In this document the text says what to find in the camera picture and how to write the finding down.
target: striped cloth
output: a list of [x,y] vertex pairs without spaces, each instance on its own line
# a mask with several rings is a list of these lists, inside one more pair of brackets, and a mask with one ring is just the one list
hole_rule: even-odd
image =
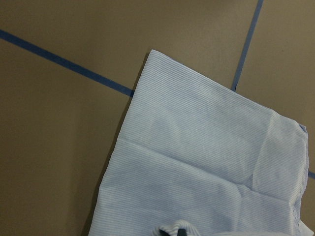
[[305,127],[152,50],[99,188],[90,236],[184,219],[222,232],[313,234],[300,220]]

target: brown surface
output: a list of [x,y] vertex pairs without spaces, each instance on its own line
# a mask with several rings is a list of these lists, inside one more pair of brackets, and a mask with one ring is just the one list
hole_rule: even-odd
[[[0,29],[129,88],[152,48],[230,87],[255,5],[6,1]],[[314,10],[265,1],[238,86],[307,126],[313,171]],[[0,81],[1,234],[86,235],[130,99],[3,40]],[[313,230],[314,184],[302,209]]]

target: blue and white striped fabric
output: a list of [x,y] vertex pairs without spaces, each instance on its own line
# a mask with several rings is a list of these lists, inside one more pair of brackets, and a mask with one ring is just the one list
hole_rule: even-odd
[[152,50],[99,188],[90,236],[149,236],[178,219],[202,236],[311,236],[300,220],[308,134]]

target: tiled floor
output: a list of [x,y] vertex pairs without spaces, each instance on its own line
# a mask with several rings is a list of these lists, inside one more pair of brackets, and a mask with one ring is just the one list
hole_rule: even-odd
[[[157,49],[230,87],[256,6],[7,1],[0,29],[133,88]],[[265,0],[237,92],[306,125],[315,154],[315,3]],[[87,235],[130,98],[0,40],[3,235]],[[315,179],[302,220],[313,231]]]

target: blue stripe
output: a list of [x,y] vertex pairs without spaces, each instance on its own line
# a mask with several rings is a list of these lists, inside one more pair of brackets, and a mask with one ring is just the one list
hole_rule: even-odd
[[90,78],[90,79],[96,81],[96,82],[99,82],[102,85],[108,86],[108,87],[110,87],[110,88],[112,88],[118,92],[121,92],[121,93],[128,95],[130,97],[133,96],[133,93],[134,93],[133,90],[131,90],[131,89],[129,89],[123,85],[120,85],[120,84],[118,84],[118,83],[116,83],[110,79],[107,79],[104,76],[96,74],[96,73],[94,73],[94,72],[92,72],[92,71],[90,71],[90,70],[88,70],[82,66],[79,66],[78,64],[70,62],[67,59],[59,57],[56,54],[53,54],[53,53],[48,52],[42,48],[39,48],[34,44],[26,42],[26,41],[14,36],[14,35],[11,35],[10,33],[7,33],[3,30],[0,30],[0,38],[2,38],[5,41],[8,41],[10,43],[13,43],[16,46],[24,48],[24,49],[28,50],[29,52],[32,52],[36,55],[39,55],[43,58],[46,58],[47,60],[50,60],[50,61],[52,61],[58,65],[61,65],[65,68],[67,68],[67,69],[70,69],[74,72],[77,72],[80,75],[83,75],[87,78]]
[[244,63],[245,63],[245,59],[246,59],[246,55],[247,55],[247,52],[248,52],[248,48],[250,47],[250,43],[251,43],[251,40],[252,40],[252,35],[254,33],[255,26],[256,26],[256,23],[257,23],[257,20],[258,20],[259,13],[260,13],[260,10],[261,10],[263,2],[264,2],[264,0],[258,0],[256,9],[255,9],[255,12],[254,12],[254,16],[252,18],[251,26],[250,26],[250,29],[248,30],[248,33],[247,33],[247,36],[246,36],[246,40],[245,40],[245,44],[243,46],[242,54],[241,54],[241,57],[240,57],[240,60],[238,62],[237,69],[236,69],[236,72],[235,72],[235,75],[234,75],[234,80],[233,80],[233,84],[232,84],[232,88],[231,88],[233,91],[236,90],[236,86],[238,84],[238,81],[240,80],[240,76],[241,76],[241,73],[242,73],[242,70],[243,70],[243,66],[244,66]]
[[309,177],[315,179],[315,173],[309,171]]

